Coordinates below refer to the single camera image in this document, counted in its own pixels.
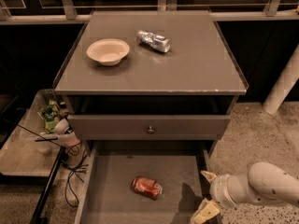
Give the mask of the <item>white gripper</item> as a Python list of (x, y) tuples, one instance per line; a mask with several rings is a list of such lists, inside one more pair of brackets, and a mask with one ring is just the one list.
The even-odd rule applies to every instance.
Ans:
[(209, 192), (215, 202), (208, 199), (201, 201), (198, 209), (193, 213), (190, 219), (190, 224), (205, 224), (220, 213), (221, 207), (236, 207), (236, 203), (228, 190), (228, 179), (230, 175), (216, 176), (214, 173), (206, 170), (202, 170), (201, 175), (210, 183)]

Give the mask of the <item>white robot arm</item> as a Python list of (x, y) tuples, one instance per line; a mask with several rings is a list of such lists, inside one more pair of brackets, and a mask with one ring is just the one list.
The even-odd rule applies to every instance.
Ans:
[[(299, 45), (264, 101), (264, 110), (274, 114), (298, 79)], [(240, 203), (299, 206), (299, 180), (269, 162), (255, 162), (239, 175), (215, 175), (206, 170), (201, 175), (210, 184), (211, 199), (201, 201), (190, 224), (206, 224), (222, 207), (233, 208)]]

